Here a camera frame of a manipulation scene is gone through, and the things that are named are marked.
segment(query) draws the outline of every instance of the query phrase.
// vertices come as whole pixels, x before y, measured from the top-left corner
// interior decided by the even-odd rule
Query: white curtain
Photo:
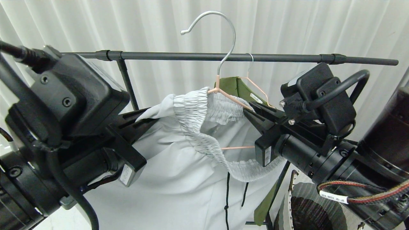
[[[180,35],[207,10],[221,11],[233,21],[237,32],[233,53],[340,53],[398,59],[398,66],[331,66],[341,80],[360,69],[371,72],[355,103],[357,127],[350,136],[355,140],[371,126],[409,66],[407,0],[0,0],[0,39],[29,48],[49,44],[61,52],[227,52],[231,30],[219,16],[206,16],[191,33]],[[22,65],[10,63],[32,84]],[[95,63],[124,86],[115,62]],[[126,63],[140,108],[153,106],[168,94],[212,86],[218,65],[206,61]],[[278,106],[280,85],[314,65],[254,63],[250,78]],[[225,62],[220,76],[245,76],[248,66]],[[0,91],[0,115],[4,116],[16,98],[2,83]]]

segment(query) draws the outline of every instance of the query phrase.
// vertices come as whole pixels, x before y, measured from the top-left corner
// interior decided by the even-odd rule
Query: black pole
[[[130,102],[132,104],[133,110],[139,110],[138,102],[136,101],[135,92],[133,91],[132,83],[129,79],[128,69],[126,68],[126,63],[123,59],[118,59],[118,68],[121,71],[122,79],[124,79],[126,91],[128,91],[130,96]]]
[[[75,52],[84,58],[104,61],[123,60],[168,60],[168,61],[221,61],[226,54],[221,53],[163,53],[163,52],[123,52],[100,50],[97,52]],[[252,54],[257,62],[310,62],[337,65],[358,63],[372,65],[398,65],[395,59],[348,57],[342,54]],[[231,54],[227,61],[252,61],[249,54]]]

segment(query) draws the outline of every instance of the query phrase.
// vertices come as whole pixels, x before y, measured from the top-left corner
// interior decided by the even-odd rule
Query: drawstring
[[[227,219],[227,209],[229,208],[229,181],[230,181],[230,173],[228,172],[227,173],[226,206],[225,206],[227,230],[229,230],[229,220]]]
[[[241,203],[241,206],[243,207],[244,201],[246,200],[246,193],[247,193],[247,187],[249,187],[249,183],[246,183],[246,188],[244,189],[244,194],[243,194],[243,202]]]

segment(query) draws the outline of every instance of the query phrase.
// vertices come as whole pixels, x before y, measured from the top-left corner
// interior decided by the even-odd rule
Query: metal hanger hook
[[[233,25],[233,23],[231,22],[231,20],[230,20],[225,14],[223,14],[223,13],[221,13],[221,12],[212,11],[212,10],[206,11],[206,12],[204,12],[204,13],[201,13],[201,14],[192,22],[192,24],[190,25],[189,29],[184,29],[184,30],[180,31],[180,34],[183,35],[183,34],[189,33],[189,32],[193,29],[193,27],[196,25],[196,23],[197,23],[201,18],[203,18],[204,16],[209,15],[209,14],[216,14],[216,15],[219,15],[219,16],[224,17],[224,18],[228,21],[228,23],[229,23],[229,25],[230,25],[230,27],[231,27],[231,30],[233,31],[233,44],[232,44],[232,46],[231,46],[231,48],[230,48],[230,51],[229,51],[229,52],[227,53],[227,55],[222,59],[222,61],[220,62],[219,66],[217,67],[217,75],[220,75],[220,68],[222,67],[223,62],[231,55],[231,53],[233,52],[233,49],[234,49],[234,45],[236,44],[236,29],[234,28],[234,25]]]
[[[249,69],[247,70],[247,72],[250,72],[250,69],[253,67],[253,64],[254,64],[254,57],[253,57],[253,55],[251,53],[246,53],[246,54],[250,54],[250,56],[252,57],[252,62],[250,64],[250,66],[249,66]]]

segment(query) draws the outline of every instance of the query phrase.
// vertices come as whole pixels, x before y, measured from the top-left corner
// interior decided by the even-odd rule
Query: clothes hanger
[[[250,80],[250,78],[249,78],[249,73],[250,73],[250,69],[253,67],[253,64],[254,64],[254,57],[253,57],[253,55],[252,55],[251,53],[247,53],[247,54],[250,54],[250,56],[252,57],[252,62],[251,62],[251,64],[250,64],[250,66],[249,66],[249,69],[247,70],[247,77],[238,77],[238,78],[249,80],[249,82],[250,82],[251,84],[253,84],[255,87],[257,87],[257,89],[260,90],[260,91],[264,94],[264,96],[265,96],[265,98],[266,98],[266,101],[267,101],[267,106],[269,106],[269,107],[271,107],[271,108],[276,108],[276,107],[274,107],[274,106],[272,106],[272,105],[270,105],[270,104],[268,103],[268,96],[267,96],[267,94],[266,94],[258,85],[256,85],[252,80]]]
[[[222,16],[222,17],[224,17],[224,19],[226,19],[226,20],[228,21],[228,23],[229,23],[229,25],[230,25],[230,27],[231,27],[231,30],[233,31],[233,44],[232,44],[232,46],[231,46],[231,48],[230,48],[230,51],[229,51],[229,52],[227,53],[227,55],[222,59],[222,61],[220,62],[219,66],[217,67],[216,86],[215,86],[215,88],[209,90],[209,91],[207,92],[207,94],[210,94],[210,93],[218,93],[218,92],[219,92],[219,93],[221,93],[222,95],[224,95],[225,97],[229,98],[230,100],[232,100],[232,101],[236,102],[237,104],[241,105],[243,108],[247,108],[247,109],[252,110],[250,107],[248,107],[248,106],[245,105],[244,103],[238,101],[236,98],[234,98],[233,96],[231,96],[230,94],[226,93],[225,91],[223,91],[222,89],[219,88],[219,86],[220,86],[220,68],[222,67],[222,64],[224,63],[224,61],[225,61],[225,60],[230,56],[230,54],[233,52],[234,46],[235,46],[235,44],[236,44],[236,30],[235,30],[234,25],[233,25],[233,23],[231,22],[231,20],[230,20],[229,18],[227,18],[227,16],[226,16],[225,14],[221,13],[221,12],[218,12],[218,11],[206,11],[206,12],[200,14],[200,15],[192,22],[192,24],[190,25],[189,29],[185,29],[185,30],[180,31],[180,34],[181,34],[181,35],[184,35],[184,34],[189,33],[189,32],[193,29],[193,27],[196,25],[196,23],[197,23],[201,18],[203,18],[204,16],[209,15],[209,14],[215,14],[215,15]]]

